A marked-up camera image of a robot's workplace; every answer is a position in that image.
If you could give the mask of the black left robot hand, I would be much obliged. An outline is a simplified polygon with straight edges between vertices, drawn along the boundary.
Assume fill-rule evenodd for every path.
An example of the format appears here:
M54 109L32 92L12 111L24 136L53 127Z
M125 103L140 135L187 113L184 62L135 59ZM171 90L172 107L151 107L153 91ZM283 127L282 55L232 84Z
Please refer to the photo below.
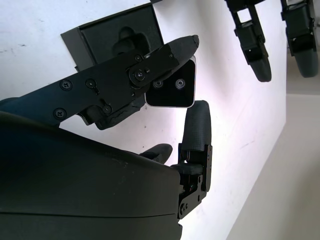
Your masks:
M235 35L240 42L246 62L258 81L272 79L265 36L256 11L258 0L228 0L227 7L235 24ZM317 52L316 16L311 0L297 3L281 1L281 18L286 24L286 38L291 56L295 58L304 78L315 77L319 72Z

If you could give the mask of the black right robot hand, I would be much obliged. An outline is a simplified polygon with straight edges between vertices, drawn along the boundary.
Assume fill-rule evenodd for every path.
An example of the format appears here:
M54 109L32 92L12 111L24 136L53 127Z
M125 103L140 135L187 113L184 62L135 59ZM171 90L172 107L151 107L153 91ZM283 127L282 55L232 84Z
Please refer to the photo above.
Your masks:
M121 54L21 97L0 102L0 237L3 240L178 240L179 221L211 186L209 104L187 110L178 163L169 144L143 153L60 128L78 115L100 130L132 115L164 81L178 86L199 37L146 56Z

